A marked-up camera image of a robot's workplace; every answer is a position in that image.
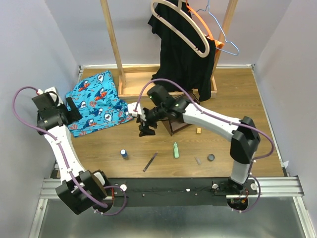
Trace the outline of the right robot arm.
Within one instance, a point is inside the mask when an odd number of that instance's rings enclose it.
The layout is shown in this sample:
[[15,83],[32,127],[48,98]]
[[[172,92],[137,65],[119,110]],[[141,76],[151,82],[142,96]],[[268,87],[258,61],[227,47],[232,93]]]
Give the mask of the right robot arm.
[[230,156],[234,160],[228,189],[239,194],[246,188],[251,169],[251,160],[260,143],[253,120],[231,118],[210,111],[195,103],[191,97],[172,97],[161,85],[155,85],[147,92],[155,107],[147,109],[140,103],[128,104],[128,112],[137,119],[139,136],[154,135],[157,122],[168,119],[206,128],[229,141]]

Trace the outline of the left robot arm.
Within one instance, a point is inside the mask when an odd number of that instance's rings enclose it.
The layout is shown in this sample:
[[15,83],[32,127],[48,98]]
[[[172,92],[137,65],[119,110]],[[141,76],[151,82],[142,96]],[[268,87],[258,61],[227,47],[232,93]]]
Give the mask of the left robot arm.
[[82,118],[72,98],[64,102],[54,87],[37,90],[32,99],[38,109],[37,132],[50,144],[60,171],[58,197],[77,215],[90,207],[107,209],[110,184],[102,171],[84,169],[72,144],[68,125]]

